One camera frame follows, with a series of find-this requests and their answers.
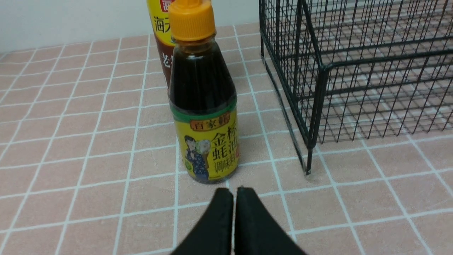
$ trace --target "cage wire mesh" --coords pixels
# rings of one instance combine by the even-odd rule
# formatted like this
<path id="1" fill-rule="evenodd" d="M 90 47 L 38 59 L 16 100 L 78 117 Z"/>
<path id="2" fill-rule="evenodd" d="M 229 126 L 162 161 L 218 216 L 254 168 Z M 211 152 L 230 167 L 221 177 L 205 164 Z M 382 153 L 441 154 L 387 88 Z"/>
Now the cage wire mesh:
<path id="1" fill-rule="evenodd" d="M 452 128 L 452 30 L 453 0 L 260 0 L 306 173 L 317 142 Z"/>

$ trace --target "red logo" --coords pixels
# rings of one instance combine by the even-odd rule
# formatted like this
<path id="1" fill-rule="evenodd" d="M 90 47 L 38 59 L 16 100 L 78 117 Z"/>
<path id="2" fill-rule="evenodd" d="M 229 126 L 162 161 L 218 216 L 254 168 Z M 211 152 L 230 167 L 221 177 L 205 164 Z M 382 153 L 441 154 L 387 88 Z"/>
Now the red logo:
<path id="1" fill-rule="evenodd" d="M 168 12 L 170 4 L 174 1 L 175 0 L 160 0 L 160 9 L 162 12 Z"/>

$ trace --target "white grout line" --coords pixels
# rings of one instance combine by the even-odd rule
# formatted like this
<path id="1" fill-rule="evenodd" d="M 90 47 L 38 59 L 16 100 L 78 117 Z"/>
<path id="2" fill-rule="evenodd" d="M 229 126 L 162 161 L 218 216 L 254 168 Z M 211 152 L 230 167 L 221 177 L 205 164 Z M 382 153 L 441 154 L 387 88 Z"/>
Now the white grout line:
<path id="1" fill-rule="evenodd" d="M 151 41 L 151 38 L 150 38 L 150 36 L 148 36 L 148 50 L 146 52 L 146 58 L 149 57 L 150 41 Z M 145 63 L 144 73 L 146 73 L 146 70 L 148 70 L 148 61 Z M 130 174 L 132 172 L 132 165 L 134 163 L 134 155 L 135 155 L 134 151 L 135 151 L 135 146 L 137 144 L 137 135 L 138 135 L 139 125 L 140 125 L 140 116 L 141 116 L 141 110 L 142 110 L 142 105 L 143 105 L 143 95 L 145 92 L 145 86 L 146 86 L 146 75 L 143 76 L 142 90 L 140 93 L 139 110 L 137 112 L 137 118 L 135 120 L 134 139 L 132 140 L 132 152 L 131 152 L 130 158 L 129 158 L 129 166 L 127 168 L 126 181 L 125 181 L 124 191 L 123 191 L 123 201 L 121 202 L 120 218 L 118 220 L 118 226 L 116 229 L 116 236 L 115 236 L 115 244 L 113 246 L 113 253 L 112 253 L 113 255 L 116 255 L 118 253 L 118 245 L 120 243 L 121 229 L 123 226 L 123 217 L 124 217 L 123 215 L 124 215 L 124 210 L 126 207 L 127 192 L 129 189 L 129 182 L 130 182 Z"/>
<path id="2" fill-rule="evenodd" d="M 234 34 L 237 36 L 236 26 L 234 25 L 233 28 L 234 28 Z M 269 139 L 267 137 L 266 129 L 264 127 L 264 122 L 263 122 L 263 119 L 261 117 L 260 109 L 258 107 L 258 102 L 256 100 L 255 93 L 253 92 L 253 86 L 252 86 L 252 83 L 251 83 L 251 80 L 250 80 L 250 76 L 249 76 L 249 73 L 248 73 L 248 70 L 247 70 L 246 63 L 244 61 L 244 55 L 242 53 L 242 49 L 241 49 L 241 45 L 239 43 L 239 38 L 238 37 L 236 37 L 236 42 L 237 42 L 237 46 L 239 48 L 239 54 L 241 55 L 241 59 L 243 61 L 242 64 L 243 64 L 243 68 L 244 68 L 245 73 L 246 73 L 247 82 L 249 84 L 250 91 L 252 93 L 251 95 L 252 95 L 252 98 L 253 98 L 253 102 L 255 103 L 255 109 L 256 109 L 256 112 L 258 114 L 258 119 L 260 121 L 261 131 L 262 131 L 262 133 L 264 135 L 264 140 L 265 140 L 267 151 L 268 151 L 268 154 L 269 154 L 269 157 L 270 157 L 270 163 L 272 165 L 272 170 L 274 172 L 275 179 L 277 181 L 277 187 L 278 187 L 279 192 L 280 192 L 280 197 L 281 197 L 281 200 L 282 200 L 282 203 L 283 203 L 283 208 L 284 208 L 284 211 L 285 211 L 285 214 L 286 214 L 286 218 L 288 220 L 289 228 L 290 228 L 291 231 L 294 231 L 293 220 L 291 219 L 291 214 L 289 213 L 288 205 L 286 203 L 286 198 L 285 198 L 285 196 L 283 194 L 283 188 L 282 188 L 282 185 L 280 183 L 280 177 L 279 177 L 278 172 L 277 172 L 277 167 L 275 166 L 274 156 L 273 156 L 272 150 L 270 148 Z M 296 235 L 292 235 L 292 238 L 293 238 L 294 242 L 297 241 Z"/>
<path id="3" fill-rule="evenodd" d="M 178 244 L 178 201 L 179 201 L 179 149 L 178 138 L 176 137 L 176 164 L 174 175 L 174 216 L 173 216 L 173 249 Z"/>
<path id="4" fill-rule="evenodd" d="M 61 48 L 59 56 L 61 56 L 61 54 L 63 53 L 63 50 L 64 50 L 64 46 Z M 49 75 L 46 77 L 46 80 L 45 80 L 45 81 L 47 81 L 47 80 L 49 79 L 49 77 L 50 77 L 50 73 L 49 73 Z M 36 97 L 35 97 L 35 99 L 34 99 L 34 102 L 36 102 L 36 100 L 38 99 L 38 97 L 39 97 L 39 95 L 41 94 L 42 90 L 43 90 L 43 87 L 41 87 L 41 89 L 39 90 L 38 94 L 36 95 Z M 28 112 L 26 113 L 26 115 L 24 116 L 24 118 L 22 119 L 22 121 L 23 121 L 24 119 L 26 119 L 27 116 L 31 113 L 31 110 L 32 110 L 32 108 L 33 108 L 33 105 L 34 105 L 34 103 L 29 107 Z M 21 124 L 22 124 L 22 121 L 19 122 L 18 126 L 16 127 L 16 131 L 14 132 L 14 135 L 11 137 L 10 142 L 12 142 L 12 141 L 15 139 L 15 137 L 17 136 L 17 133 L 19 132 L 20 126 L 21 126 Z M 59 120 L 59 122 L 58 122 L 58 124 L 57 124 L 57 127 L 55 128 L 55 131 L 53 132 L 54 135 L 56 134 L 56 132 L 57 132 L 57 130 L 58 130 L 58 125 L 60 124 L 60 121 L 61 121 L 61 118 L 60 118 L 60 120 Z M 41 169 L 42 162 L 44 162 L 44 159 L 46 158 L 47 153 L 48 153 L 49 150 L 50 150 L 50 147 L 51 147 L 51 145 L 52 145 L 52 141 L 53 141 L 53 140 L 50 139 L 50 141 L 49 141 L 49 143 L 48 143 L 48 145 L 47 145 L 46 151 L 44 152 L 44 155 L 43 155 L 43 157 L 42 157 L 42 159 L 41 159 L 41 164 L 38 165 L 38 168 L 36 169 L 35 174 L 34 174 L 34 176 L 33 176 L 33 179 L 32 179 L 32 181 L 30 182 L 30 184 L 29 184 L 29 186 L 28 186 L 28 188 L 27 188 L 27 192 L 26 192 L 24 198 L 22 199 L 22 201 L 21 201 L 21 203 L 20 203 L 20 205 L 19 205 L 19 208 L 17 209 L 17 212 L 16 212 L 16 214 L 15 214 L 15 216 L 14 216 L 12 222 L 11 222 L 10 228 L 8 229 L 8 232 L 6 233 L 6 235 L 5 235 L 4 239 L 3 239 L 3 243 L 2 243 L 1 246 L 0 246 L 0 255 L 3 253 L 3 250 L 4 250 L 5 247 L 6 247 L 6 243 L 7 243 L 8 239 L 9 239 L 9 237 L 10 237 L 10 235 L 11 235 L 11 229 L 12 229 L 12 228 L 14 227 L 14 225 L 16 224 L 17 219 L 19 218 L 20 212 L 22 211 L 22 209 L 23 209 L 23 207 L 24 207 L 24 205 L 25 205 L 25 202 L 27 201 L 27 198 L 28 198 L 28 196 L 29 196 L 29 194 L 30 194 L 30 191 L 31 191 L 31 189 L 32 189 L 32 187 L 33 187 L 33 184 L 34 184 L 34 182 L 36 181 L 36 179 L 38 178 L 38 174 L 39 174 L 39 170 Z M 10 144 L 8 144 L 8 145 L 6 146 L 6 148 L 4 149 L 3 153 L 0 155 L 0 161 L 2 160 L 3 156 L 6 154 L 6 151 L 7 151 L 7 149 L 9 148 L 9 146 L 10 146 Z"/>
<path id="5" fill-rule="evenodd" d="M 120 42 L 118 44 L 118 51 L 116 53 L 116 59 L 115 59 L 115 64 L 113 66 L 113 69 L 111 71 L 111 75 L 110 75 L 110 81 L 109 81 L 109 84 L 107 86 L 107 90 L 109 90 L 110 88 L 110 85 L 111 85 L 111 82 L 112 82 L 112 78 L 113 78 L 113 75 L 115 73 L 115 68 L 116 68 L 116 63 L 118 62 L 118 55 L 119 55 L 119 49 L 121 47 L 121 39 L 120 39 Z M 87 167 L 87 162 L 88 162 L 88 156 L 90 155 L 91 153 L 91 148 L 93 146 L 93 143 L 94 143 L 94 138 L 95 138 L 95 134 L 97 132 L 97 129 L 99 127 L 99 123 L 101 122 L 101 116 L 102 116 L 102 111 L 104 110 L 104 107 L 106 105 L 106 99 L 107 99 L 107 94 L 104 95 L 104 99 L 102 101 L 102 106 L 101 106 L 101 111 L 99 112 L 99 115 L 97 117 L 97 123 L 96 123 L 96 127 L 94 128 L 94 133 L 92 134 L 92 137 L 91 137 L 91 141 L 90 141 L 90 145 L 88 146 L 88 149 L 87 149 L 87 154 L 85 156 L 85 159 L 83 161 L 83 166 L 82 166 L 82 171 L 80 172 L 80 175 L 79 175 L 79 179 L 77 181 L 77 187 L 74 191 L 74 195 L 72 196 L 72 201 L 71 201 L 71 204 L 69 206 L 69 210 L 67 212 L 67 215 L 66 215 L 66 220 L 65 220 L 65 224 L 63 225 L 63 230 L 61 232 L 61 235 L 60 235 L 60 239 L 58 241 L 58 244 L 57 244 L 57 248 L 55 250 L 55 255 L 58 255 L 59 252 L 60 252 L 60 249 L 61 249 L 61 246 L 62 246 L 62 243 L 63 243 L 63 239 L 64 239 L 64 235 L 66 234 L 66 229 L 67 229 L 67 222 L 69 221 L 69 219 L 71 218 L 71 214 L 72 214 L 72 209 L 74 208 L 74 203 L 76 201 L 76 197 L 77 197 L 77 194 L 78 194 L 78 190 L 79 190 L 79 187 L 80 187 L 80 184 L 82 182 L 82 179 L 83 179 L 83 174 L 85 172 L 85 169 Z"/>
<path id="6" fill-rule="evenodd" d="M 354 226 L 352 225 L 352 220 L 351 220 L 351 217 L 349 216 L 349 213 L 347 212 L 346 205 L 344 204 L 344 201 L 340 195 L 340 192 L 338 191 L 337 183 L 333 179 L 332 174 L 330 173 L 330 170 L 327 166 L 327 163 L 324 160 L 324 156 L 320 154 L 321 151 L 319 150 L 318 146 L 315 147 L 315 150 L 319 154 L 319 159 L 321 160 L 321 163 L 323 164 L 323 167 L 326 170 L 327 176 L 329 177 L 329 180 L 330 180 L 330 184 L 332 185 L 332 188 L 335 191 L 335 195 L 337 196 L 338 202 L 340 203 L 340 206 L 343 209 L 343 213 L 344 213 L 344 215 L 346 217 L 346 221 L 347 221 L 347 224 L 345 224 L 345 225 L 351 229 L 352 235 L 354 236 L 354 239 L 356 240 L 360 253 L 362 255 L 366 255 L 365 250 L 363 249 L 362 243 L 359 239 L 359 236 L 358 236 L 356 230 L 354 229 Z"/>

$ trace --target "floor tile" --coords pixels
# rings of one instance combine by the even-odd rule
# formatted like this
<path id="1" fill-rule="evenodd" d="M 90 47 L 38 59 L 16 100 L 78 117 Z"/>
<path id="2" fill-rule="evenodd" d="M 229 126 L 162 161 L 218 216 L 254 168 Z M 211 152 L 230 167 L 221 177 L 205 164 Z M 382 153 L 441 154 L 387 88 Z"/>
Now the floor tile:
<path id="1" fill-rule="evenodd" d="M 49 140 L 11 144 L 6 150 L 0 166 L 20 166 L 41 162 Z"/>
<path id="2" fill-rule="evenodd" d="M 124 218 L 118 255 L 171 248 L 173 216 L 174 211 L 170 210 Z"/>
<path id="3" fill-rule="evenodd" d="M 116 110 L 140 106 L 140 91 L 107 94 L 105 110 Z"/>
<path id="4" fill-rule="evenodd" d="M 324 160 L 336 182 L 353 182 L 380 178 L 366 151 L 324 155 Z"/>
<path id="5" fill-rule="evenodd" d="M 89 158 L 83 173 L 82 185 L 126 179 L 129 159 L 129 152 Z"/>
<path id="6" fill-rule="evenodd" d="M 8 143 L 11 141 L 18 122 L 0 123 L 0 143 Z"/>
<path id="7" fill-rule="evenodd" d="M 80 72 L 81 72 L 81 69 L 53 71 L 49 75 L 46 85 L 53 85 L 53 84 L 60 84 L 60 83 L 74 83 L 79 79 Z"/>
<path id="8" fill-rule="evenodd" d="M 33 50 L 27 52 L 11 52 L 8 53 L 4 58 L 2 58 L 1 62 L 8 62 L 8 63 L 26 63 L 30 61 L 33 55 Z"/>
<path id="9" fill-rule="evenodd" d="M 167 88 L 148 89 L 143 92 L 143 106 L 168 103 Z"/>
<path id="10" fill-rule="evenodd" d="M 260 119 L 256 113 L 240 114 L 238 117 L 239 135 L 252 136 L 262 134 Z"/>
<path id="11" fill-rule="evenodd" d="M 30 88 L 33 86 L 41 86 L 44 84 L 48 76 L 48 73 L 19 76 L 14 83 L 13 88 Z"/>
<path id="12" fill-rule="evenodd" d="M 206 185 L 196 182 L 188 174 L 179 174 L 178 205 L 209 202 L 215 190 L 220 187 L 225 187 L 225 183 Z"/>
<path id="13" fill-rule="evenodd" d="M 277 161 L 275 167 L 284 191 L 330 185 L 329 177 L 317 156 L 312 162 L 313 174 L 308 176 L 305 175 L 299 159 Z"/>
<path id="14" fill-rule="evenodd" d="M 98 113 L 65 116 L 60 122 L 57 136 L 93 133 L 98 117 Z"/>
<path id="15" fill-rule="evenodd" d="M 67 99 L 38 102 L 31 108 L 28 118 L 46 118 L 60 116 L 67 104 Z"/>
<path id="16" fill-rule="evenodd" d="M 140 126 L 150 126 L 173 122 L 173 114 L 167 105 L 143 108 L 140 113 Z"/>
<path id="17" fill-rule="evenodd" d="M 378 220 L 403 214 L 384 181 L 339 186 L 338 191 L 353 222 Z"/>
<path id="18" fill-rule="evenodd" d="M 239 52 L 239 50 L 225 51 L 222 52 L 222 55 L 225 63 L 227 64 L 242 62 L 241 53 Z"/>
<path id="19" fill-rule="evenodd" d="M 69 57 L 74 55 L 83 55 L 88 54 L 90 50 L 91 43 L 80 43 L 80 44 L 71 44 L 66 45 L 63 49 L 62 57 Z"/>
<path id="20" fill-rule="evenodd" d="M 54 254 L 62 231 L 61 226 L 38 228 L 11 233 L 3 255 Z"/>
<path id="21" fill-rule="evenodd" d="M 453 167 L 453 139 L 439 139 L 417 144 L 435 169 Z"/>
<path id="22" fill-rule="evenodd" d="M 71 220 L 119 214 L 124 185 L 124 183 L 114 183 L 79 189 Z"/>
<path id="23" fill-rule="evenodd" d="M 270 160 L 264 136 L 239 139 L 241 151 L 239 163 L 259 162 Z"/>
<path id="24" fill-rule="evenodd" d="M 0 170 L 0 196 L 26 193 L 37 167 Z"/>
<path id="25" fill-rule="evenodd" d="M 244 56 L 244 61 L 261 60 L 261 48 L 243 49 L 242 55 Z"/>
<path id="26" fill-rule="evenodd" d="M 236 171 L 230 179 L 230 188 L 234 192 L 240 186 L 253 187 L 257 194 L 278 191 L 271 163 L 238 167 Z"/>
<path id="27" fill-rule="evenodd" d="M 14 227 L 65 221 L 73 194 L 74 190 L 29 195 Z"/>
<path id="28" fill-rule="evenodd" d="M 173 206 L 174 192 L 174 176 L 132 181 L 127 191 L 125 213 Z"/>
<path id="29" fill-rule="evenodd" d="M 145 61 L 136 63 L 117 64 L 114 77 L 143 74 L 145 72 Z"/>
<path id="30" fill-rule="evenodd" d="M 346 217 L 332 188 L 290 193 L 285 197 L 295 230 L 346 223 Z"/>
<path id="31" fill-rule="evenodd" d="M 250 77 L 250 82 L 252 84 L 254 92 L 263 90 L 274 90 L 272 81 L 267 75 L 252 76 Z"/>
<path id="32" fill-rule="evenodd" d="M 260 45 L 260 35 L 245 35 L 238 37 L 239 45 L 241 49 L 249 48 L 249 47 L 257 47 Z"/>
<path id="33" fill-rule="evenodd" d="M 143 86 L 143 75 L 126 76 L 113 78 L 110 83 L 109 92 L 141 89 Z"/>
<path id="34" fill-rule="evenodd" d="M 246 62 L 246 68 L 249 75 L 266 74 L 266 67 L 261 60 Z"/>
<path id="35" fill-rule="evenodd" d="M 135 127 L 138 108 L 112 112 L 102 112 L 98 131 L 106 131 L 117 128 Z"/>
<path id="36" fill-rule="evenodd" d="M 18 104 L 18 103 L 33 103 L 38 95 L 39 87 L 27 88 L 21 90 L 11 90 L 3 98 L 2 105 Z"/>
<path id="37" fill-rule="evenodd" d="M 431 169 L 412 144 L 371 150 L 385 176 L 397 176 Z"/>
<path id="38" fill-rule="evenodd" d="M 118 63 L 146 60 L 147 48 L 122 49 L 118 53 Z"/>
<path id="39" fill-rule="evenodd" d="M 109 80 L 85 81 L 77 83 L 74 97 L 90 96 L 105 93 Z"/>
<path id="40" fill-rule="evenodd" d="M 16 76 L 0 76 L 0 90 L 9 89 L 15 80 Z"/>
<path id="41" fill-rule="evenodd" d="M 154 58 L 148 61 L 148 69 L 146 70 L 147 73 L 152 74 L 152 73 L 160 73 L 162 72 L 162 65 L 160 63 L 160 59 Z"/>
<path id="42" fill-rule="evenodd" d="M 367 255 L 426 254 L 407 220 L 357 226 L 356 231 Z"/>
<path id="43" fill-rule="evenodd" d="M 246 76 L 246 70 L 244 68 L 243 63 L 229 64 L 227 67 L 228 67 L 228 71 L 230 72 L 231 77 L 233 77 L 233 78 Z"/>
<path id="44" fill-rule="evenodd" d="M 0 119 L 3 122 L 19 121 L 25 117 L 30 105 L 14 105 L 0 107 Z"/>
<path id="45" fill-rule="evenodd" d="M 19 75 L 25 64 L 0 63 L 0 75 Z"/>
<path id="46" fill-rule="evenodd" d="M 288 217 L 283 207 L 282 198 L 280 195 L 260 197 L 261 202 L 266 207 L 266 210 L 272 218 L 279 224 L 284 231 L 290 231 Z"/>
<path id="47" fill-rule="evenodd" d="M 289 132 L 268 134 L 267 139 L 274 158 L 297 157 Z"/>
<path id="48" fill-rule="evenodd" d="M 38 101 L 55 100 L 69 98 L 74 89 L 74 84 L 62 84 L 55 86 L 45 86 L 38 97 Z"/>
<path id="49" fill-rule="evenodd" d="M 92 135 L 56 138 L 47 153 L 46 161 L 85 157 Z"/>
<path id="50" fill-rule="evenodd" d="M 104 95 L 72 98 L 67 106 L 66 114 L 99 112 L 103 100 Z"/>
<path id="51" fill-rule="evenodd" d="M 164 73 L 146 75 L 146 88 L 167 87 Z"/>
<path id="52" fill-rule="evenodd" d="M 38 49 L 31 61 L 41 61 L 46 59 L 57 58 L 62 51 L 62 47 L 52 47 L 47 49 Z"/>
<path id="53" fill-rule="evenodd" d="M 68 58 L 58 59 L 57 65 L 55 66 L 55 71 L 73 69 L 73 68 L 82 68 L 85 65 L 87 56 L 74 56 Z"/>
<path id="54" fill-rule="evenodd" d="M 121 39 L 121 49 L 144 47 L 148 45 L 149 35 L 125 37 Z"/>
<path id="55" fill-rule="evenodd" d="M 91 54 L 88 57 L 87 67 L 114 64 L 116 60 L 116 52 L 104 52 Z"/>
<path id="56" fill-rule="evenodd" d="M 216 42 L 219 44 L 221 50 L 231 50 L 238 48 L 236 38 L 219 38 L 216 39 Z"/>
<path id="57" fill-rule="evenodd" d="M 118 218 L 69 224 L 60 255 L 110 255 L 115 245 Z"/>
<path id="58" fill-rule="evenodd" d="M 442 177 L 444 182 L 453 189 L 453 171 L 450 170 L 444 173 L 440 173 L 440 176 Z"/>
<path id="59" fill-rule="evenodd" d="M 96 134 L 90 155 L 131 151 L 132 142 L 134 140 L 134 132 L 135 130 L 130 128 Z"/>
<path id="60" fill-rule="evenodd" d="M 412 219 L 421 237 L 434 255 L 450 254 L 453 250 L 453 213 L 445 212 Z"/>
<path id="61" fill-rule="evenodd" d="M 176 147 L 136 152 L 130 177 L 139 178 L 175 172 L 175 155 Z"/>
<path id="62" fill-rule="evenodd" d="M 280 109 L 280 104 L 274 91 L 256 93 L 255 97 L 260 111 Z"/>
<path id="63" fill-rule="evenodd" d="M 56 59 L 40 61 L 40 62 L 31 62 L 27 65 L 24 72 L 22 74 L 40 74 L 44 72 L 52 71 L 54 65 L 56 63 Z"/>
<path id="64" fill-rule="evenodd" d="M 296 235 L 297 244 L 307 254 L 359 255 L 359 247 L 350 228 L 336 228 Z"/>
<path id="65" fill-rule="evenodd" d="M 0 199 L 0 230 L 10 228 L 23 199 L 23 196 Z"/>
<path id="66" fill-rule="evenodd" d="M 175 129 L 173 124 L 140 128 L 137 134 L 135 149 L 142 150 L 148 148 L 170 146 L 176 144 Z"/>
<path id="67" fill-rule="evenodd" d="M 252 95 L 239 95 L 237 96 L 237 112 L 247 113 L 256 112 L 255 102 L 253 101 Z"/>
<path id="68" fill-rule="evenodd" d="M 434 174 L 391 180 L 409 214 L 453 207 L 453 197 Z"/>
<path id="69" fill-rule="evenodd" d="M 113 65 L 94 66 L 85 68 L 80 76 L 81 81 L 110 78 L 113 72 Z"/>
<path id="70" fill-rule="evenodd" d="M 250 93 L 250 85 L 247 77 L 233 78 L 237 94 Z"/>
<path id="71" fill-rule="evenodd" d="M 198 223 L 207 206 L 191 206 L 178 210 L 178 245 L 186 238 L 192 228 Z"/>
<path id="72" fill-rule="evenodd" d="M 74 187 L 82 171 L 83 160 L 47 163 L 41 166 L 32 191 Z"/>
<path id="73" fill-rule="evenodd" d="M 91 53 L 118 50 L 119 43 L 119 39 L 94 42 L 91 48 Z"/>

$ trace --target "cage leg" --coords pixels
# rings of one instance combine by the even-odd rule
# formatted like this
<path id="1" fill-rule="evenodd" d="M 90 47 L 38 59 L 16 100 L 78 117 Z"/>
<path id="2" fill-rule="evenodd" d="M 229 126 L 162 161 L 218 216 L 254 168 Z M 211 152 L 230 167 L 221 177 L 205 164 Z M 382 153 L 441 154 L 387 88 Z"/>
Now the cage leg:
<path id="1" fill-rule="evenodd" d="M 309 175 L 311 173 L 311 164 L 313 159 L 313 148 L 307 148 L 308 155 L 307 155 L 307 165 L 305 166 L 305 174 Z"/>

